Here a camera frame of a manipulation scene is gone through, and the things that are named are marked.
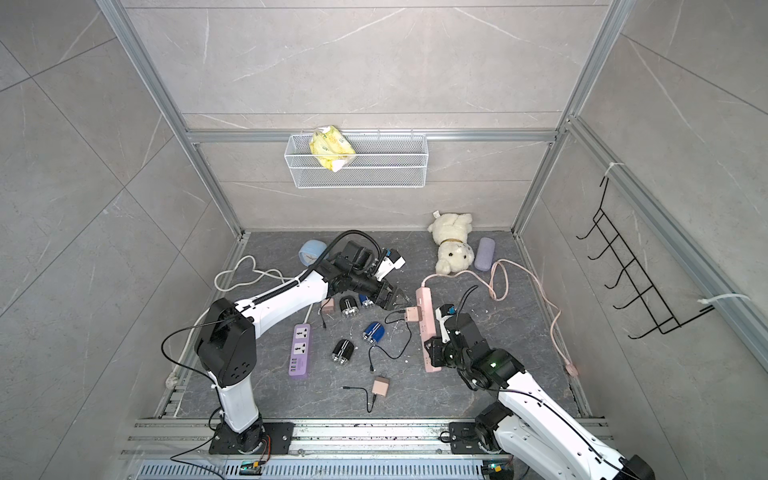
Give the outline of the pink power strip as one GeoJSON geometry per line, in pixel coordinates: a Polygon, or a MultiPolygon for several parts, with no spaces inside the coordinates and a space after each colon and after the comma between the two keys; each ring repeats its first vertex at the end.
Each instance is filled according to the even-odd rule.
{"type": "Polygon", "coordinates": [[[440,367],[434,367],[431,363],[430,355],[425,347],[425,343],[437,337],[441,339],[435,322],[435,309],[433,308],[431,290],[422,286],[416,290],[416,303],[419,311],[419,332],[424,358],[425,371],[427,373],[439,372],[440,367]]]}

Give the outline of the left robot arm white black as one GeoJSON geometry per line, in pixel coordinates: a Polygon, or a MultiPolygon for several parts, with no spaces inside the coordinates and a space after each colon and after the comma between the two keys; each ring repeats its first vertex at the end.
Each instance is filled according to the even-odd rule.
{"type": "Polygon", "coordinates": [[[404,264],[399,252],[382,249],[371,235],[347,230],[300,275],[250,298],[213,302],[195,326],[199,334],[194,351],[202,368],[188,368],[209,380],[219,399],[222,421],[209,452],[251,454],[268,445],[251,386],[257,340],[263,333],[304,307],[346,292],[362,294],[374,305],[392,310],[405,296],[386,276],[404,264]]]}

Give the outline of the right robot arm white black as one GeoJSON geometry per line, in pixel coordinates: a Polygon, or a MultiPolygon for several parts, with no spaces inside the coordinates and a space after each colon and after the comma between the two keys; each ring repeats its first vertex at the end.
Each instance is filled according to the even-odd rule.
{"type": "Polygon", "coordinates": [[[511,454],[544,479],[655,477],[645,460],[623,456],[584,428],[511,353],[490,347],[469,314],[445,305],[436,315],[440,333],[424,342],[431,364],[495,398],[475,418],[483,450],[511,454]]]}

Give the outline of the black shaver power plug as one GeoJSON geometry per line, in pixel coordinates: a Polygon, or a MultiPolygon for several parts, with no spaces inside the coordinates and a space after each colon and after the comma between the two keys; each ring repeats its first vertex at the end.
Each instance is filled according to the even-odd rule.
{"type": "Polygon", "coordinates": [[[332,361],[339,365],[347,363],[355,351],[354,344],[348,339],[340,339],[332,351],[332,361]]]}

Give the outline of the pink charger plug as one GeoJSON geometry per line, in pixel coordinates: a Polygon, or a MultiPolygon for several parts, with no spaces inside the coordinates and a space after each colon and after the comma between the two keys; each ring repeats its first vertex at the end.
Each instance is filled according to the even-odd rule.
{"type": "Polygon", "coordinates": [[[383,376],[374,378],[371,392],[374,396],[385,397],[390,388],[390,380],[383,376]]]}
{"type": "Polygon", "coordinates": [[[420,309],[417,306],[407,307],[404,310],[404,318],[407,322],[420,322],[420,309]]]}

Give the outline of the black electric shaver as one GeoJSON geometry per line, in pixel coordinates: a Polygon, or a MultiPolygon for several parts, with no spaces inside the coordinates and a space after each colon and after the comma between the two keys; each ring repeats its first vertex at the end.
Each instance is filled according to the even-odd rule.
{"type": "Polygon", "coordinates": [[[339,299],[339,309],[343,316],[354,316],[358,313],[357,300],[352,295],[346,295],[339,299]]]}

